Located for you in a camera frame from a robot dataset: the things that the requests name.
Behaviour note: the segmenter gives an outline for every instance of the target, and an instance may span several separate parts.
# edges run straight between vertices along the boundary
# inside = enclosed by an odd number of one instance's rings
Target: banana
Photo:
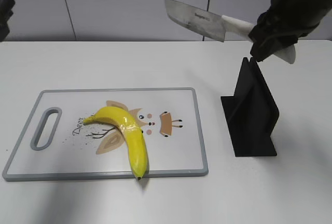
[[[135,119],[119,107],[106,106],[83,120],[84,125],[95,122],[112,124],[121,131],[127,143],[131,171],[140,180],[146,172],[148,158],[142,130]]]

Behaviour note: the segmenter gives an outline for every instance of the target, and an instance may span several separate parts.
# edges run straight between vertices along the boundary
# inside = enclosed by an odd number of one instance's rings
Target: black knife holder
[[[243,58],[233,96],[221,97],[236,157],[272,157],[279,110],[254,58]]]

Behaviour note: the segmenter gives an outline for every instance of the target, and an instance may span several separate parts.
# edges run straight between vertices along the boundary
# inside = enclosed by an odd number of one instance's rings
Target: knife blade
[[[165,6],[167,15],[173,22],[195,33],[224,42],[226,32],[232,32],[252,42],[248,37],[254,27],[252,23],[225,15],[220,16],[176,0],[165,0]],[[289,46],[279,50],[275,55],[293,64],[296,57],[295,47]]]
[[[169,18],[182,27],[217,41],[225,40],[221,16],[176,0],[165,0]]]

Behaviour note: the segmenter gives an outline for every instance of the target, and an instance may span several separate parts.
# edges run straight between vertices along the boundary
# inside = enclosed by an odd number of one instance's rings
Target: white table
[[[331,223],[332,43],[301,41],[297,61],[260,63],[280,110],[275,158],[236,158],[221,95],[232,95],[245,41],[1,43],[0,167],[44,89],[193,87],[209,174],[5,182],[0,223]]]

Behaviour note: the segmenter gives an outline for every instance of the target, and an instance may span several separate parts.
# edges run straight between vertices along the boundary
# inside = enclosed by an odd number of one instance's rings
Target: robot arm
[[[11,9],[14,4],[14,0],[0,0],[0,41],[3,41],[9,34],[7,22],[13,14]]]
[[[249,33],[253,41],[251,55],[263,61],[278,50],[307,36],[332,9],[332,0],[271,0]]]

